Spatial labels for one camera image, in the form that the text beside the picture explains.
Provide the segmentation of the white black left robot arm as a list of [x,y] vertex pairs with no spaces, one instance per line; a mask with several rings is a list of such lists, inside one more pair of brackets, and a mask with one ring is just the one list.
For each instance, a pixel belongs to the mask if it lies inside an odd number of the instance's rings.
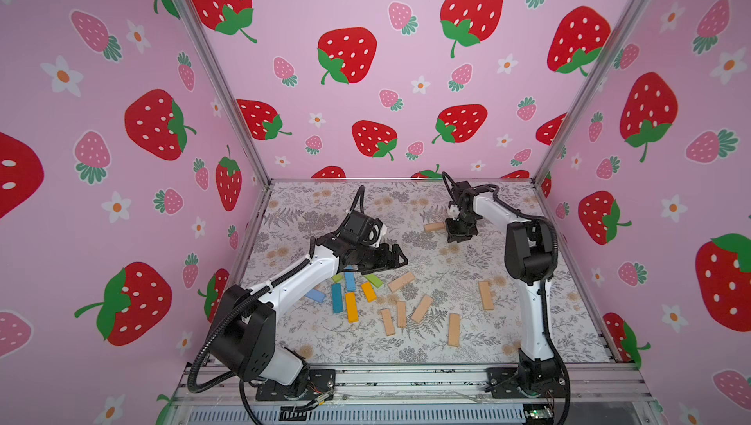
[[[250,289],[228,288],[199,350],[189,390],[201,393],[236,376],[244,383],[271,381],[285,395],[298,398],[308,389],[310,366],[295,352],[277,345],[279,320],[317,285],[354,267],[361,274],[396,270],[408,264],[399,245],[348,242],[325,235],[310,241],[308,254],[289,268]],[[197,382],[197,368],[213,356],[228,372],[207,383]]]

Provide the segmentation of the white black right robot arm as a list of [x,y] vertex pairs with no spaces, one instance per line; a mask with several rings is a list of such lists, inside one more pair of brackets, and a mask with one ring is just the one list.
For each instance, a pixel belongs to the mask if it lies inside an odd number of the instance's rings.
[[550,329],[549,282],[557,268],[557,234],[550,222],[526,214],[498,196],[498,187],[458,182],[449,190],[448,240],[464,242],[478,235],[477,223],[489,221],[506,231],[504,264],[516,281],[524,333],[514,380],[524,394],[540,394],[565,378],[564,364]]

